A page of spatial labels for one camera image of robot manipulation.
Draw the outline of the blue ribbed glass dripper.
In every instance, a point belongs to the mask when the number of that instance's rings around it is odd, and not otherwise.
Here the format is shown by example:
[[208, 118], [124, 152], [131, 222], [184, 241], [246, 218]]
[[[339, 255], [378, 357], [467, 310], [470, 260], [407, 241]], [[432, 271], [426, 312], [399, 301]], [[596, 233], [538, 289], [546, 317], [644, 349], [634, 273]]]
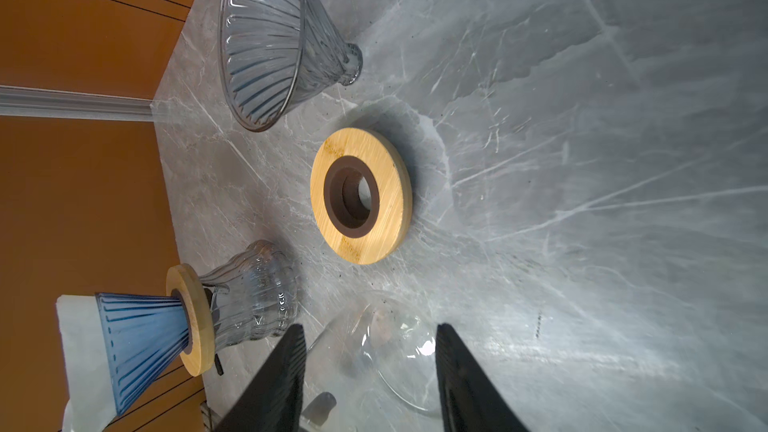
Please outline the blue ribbed glass dripper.
[[177, 297], [98, 293], [95, 299], [122, 415], [188, 347], [188, 318]]

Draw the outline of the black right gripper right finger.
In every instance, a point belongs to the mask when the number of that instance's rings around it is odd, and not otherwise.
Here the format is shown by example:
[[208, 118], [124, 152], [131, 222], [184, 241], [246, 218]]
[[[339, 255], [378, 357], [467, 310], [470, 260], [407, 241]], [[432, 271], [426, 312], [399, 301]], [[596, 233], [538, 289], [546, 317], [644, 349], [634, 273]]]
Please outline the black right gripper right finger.
[[436, 372], [445, 431], [528, 431], [447, 323], [437, 326]]

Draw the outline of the ribbed glass coffee server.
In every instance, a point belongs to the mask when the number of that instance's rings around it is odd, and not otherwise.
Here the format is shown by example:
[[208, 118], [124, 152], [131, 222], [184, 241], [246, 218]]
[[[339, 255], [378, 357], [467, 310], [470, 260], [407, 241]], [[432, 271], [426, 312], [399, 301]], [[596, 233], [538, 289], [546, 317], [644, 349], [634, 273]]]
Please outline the ribbed glass coffee server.
[[257, 240], [225, 264], [202, 275], [214, 326], [214, 367], [224, 374], [218, 353], [242, 342], [282, 336], [298, 315], [298, 274], [272, 242]]

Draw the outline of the white paper coffee filter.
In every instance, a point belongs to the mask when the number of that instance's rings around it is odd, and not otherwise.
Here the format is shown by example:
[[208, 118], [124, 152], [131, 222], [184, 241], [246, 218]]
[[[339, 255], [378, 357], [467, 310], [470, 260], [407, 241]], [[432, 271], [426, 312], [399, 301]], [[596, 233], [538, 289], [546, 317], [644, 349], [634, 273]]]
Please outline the white paper coffee filter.
[[56, 301], [66, 369], [64, 431], [102, 431], [117, 416], [96, 298], [62, 295]]

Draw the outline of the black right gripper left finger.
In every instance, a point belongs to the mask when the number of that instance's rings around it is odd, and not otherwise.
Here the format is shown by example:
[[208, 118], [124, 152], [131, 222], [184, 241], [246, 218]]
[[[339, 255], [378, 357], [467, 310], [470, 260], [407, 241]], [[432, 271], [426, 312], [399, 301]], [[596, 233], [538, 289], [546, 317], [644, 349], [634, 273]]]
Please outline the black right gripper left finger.
[[306, 355], [304, 329], [293, 324], [215, 431], [299, 431]]

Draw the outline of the bamboo dripper ring stand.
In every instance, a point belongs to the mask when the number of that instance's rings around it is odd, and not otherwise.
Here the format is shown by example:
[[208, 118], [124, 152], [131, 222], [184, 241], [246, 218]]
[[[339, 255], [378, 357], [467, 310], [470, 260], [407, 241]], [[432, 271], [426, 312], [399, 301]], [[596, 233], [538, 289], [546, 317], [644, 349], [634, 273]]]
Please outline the bamboo dripper ring stand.
[[168, 269], [166, 293], [180, 298], [187, 317], [189, 345], [180, 358], [192, 376], [200, 376], [214, 364], [215, 332], [205, 289], [198, 274], [188, 264]]

